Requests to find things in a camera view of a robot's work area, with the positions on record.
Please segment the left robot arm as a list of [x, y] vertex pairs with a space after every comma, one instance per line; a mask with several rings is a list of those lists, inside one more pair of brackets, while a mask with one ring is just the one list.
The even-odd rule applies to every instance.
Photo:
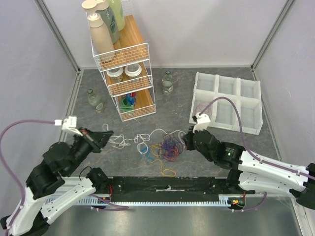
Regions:
[[22, 196], [14, 212], [0, 220], [7, 236], [41, 236], [49, 226], [80, 199], [94, 193], [104, 193], [109, 178], [101, 168], [92, 168], [74, 187], [47, 204], [58, 188], [88, 157], [100, 153], [113, 131], [93, 132], [81, 128], [72, 144], [57, 142], [43, 154], [22, 188]]

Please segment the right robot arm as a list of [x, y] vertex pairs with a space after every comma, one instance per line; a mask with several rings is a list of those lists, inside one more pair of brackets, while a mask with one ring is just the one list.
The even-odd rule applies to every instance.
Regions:
[[221, 142], [207, 130], [190, 129], [183, 136], [187, 150], [196, 150], [209, 162], [229, 170], [225, 187], [283, 194], [308, 209], [315, 208], [315, 165], [299, 166], [264, 157], [243, 146]]

